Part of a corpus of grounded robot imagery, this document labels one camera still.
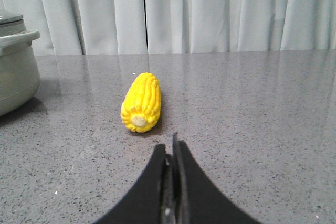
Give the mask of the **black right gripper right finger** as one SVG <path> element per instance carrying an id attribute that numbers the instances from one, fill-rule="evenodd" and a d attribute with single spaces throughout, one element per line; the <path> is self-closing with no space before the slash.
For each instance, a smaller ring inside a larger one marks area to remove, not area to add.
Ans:
<path id="1" fill-rule="evenodd" d="M 173 134 L 177 223 L 258 223 L 231 202 L 200 168 L 185 141 Z"/>

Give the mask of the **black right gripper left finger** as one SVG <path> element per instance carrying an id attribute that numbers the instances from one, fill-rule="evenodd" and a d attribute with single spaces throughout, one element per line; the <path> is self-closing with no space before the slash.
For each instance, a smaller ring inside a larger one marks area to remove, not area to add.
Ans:
<path id="1" fill-rule="evenodd" d="M 156 145 L 148 164 L 132 188 L 96 223 L 160 223 L 165 159 L 165 145 Z"/>

